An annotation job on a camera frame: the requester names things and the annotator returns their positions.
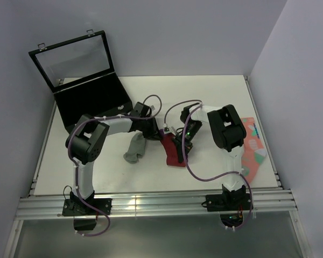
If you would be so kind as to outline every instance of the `white wall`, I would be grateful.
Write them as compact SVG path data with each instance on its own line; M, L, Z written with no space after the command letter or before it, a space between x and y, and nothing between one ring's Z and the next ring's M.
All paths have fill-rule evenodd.
M288 0L250 84L282 183L323 257L323 0Z
M0 0L0 257L20 196L26 196L53 97L32 73L36 45L7 0Z
M15 0L39 42L105 30L117 73L250 74L286 0Z

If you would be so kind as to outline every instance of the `black case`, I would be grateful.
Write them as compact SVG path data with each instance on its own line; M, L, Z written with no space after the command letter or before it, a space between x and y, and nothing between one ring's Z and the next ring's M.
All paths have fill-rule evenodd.
M83 114L114 116L132 110L131 99L115 73L104 31L43 46L29 55L53 92L69 133ZM72 77L79 79L66 82L65 78Z

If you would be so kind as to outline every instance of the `red cloth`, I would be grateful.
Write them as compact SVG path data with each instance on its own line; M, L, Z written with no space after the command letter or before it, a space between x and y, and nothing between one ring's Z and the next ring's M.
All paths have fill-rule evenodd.
M166 164L168 166L184 168L185 167L184 161L182 163L178 163L177 149L175 144L171 140L172 137L173 137L172 133L164 134L163 139L160 141L161 144L164 146L164 149L166 152Z

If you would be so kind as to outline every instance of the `gray floor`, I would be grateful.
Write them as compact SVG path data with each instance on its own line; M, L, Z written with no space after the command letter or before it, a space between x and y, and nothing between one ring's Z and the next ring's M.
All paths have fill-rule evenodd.
M20 236L17 258L301 257L288 212L258 213L235 233L211 214L117 218L107 233L92 238L75 235L72 220L25 221Z

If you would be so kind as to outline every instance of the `case lid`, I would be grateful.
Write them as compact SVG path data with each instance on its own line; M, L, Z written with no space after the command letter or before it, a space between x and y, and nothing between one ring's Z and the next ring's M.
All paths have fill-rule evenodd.
M114 72L104 31L29 52L53 93ZM65 78L79 78L75 81Z

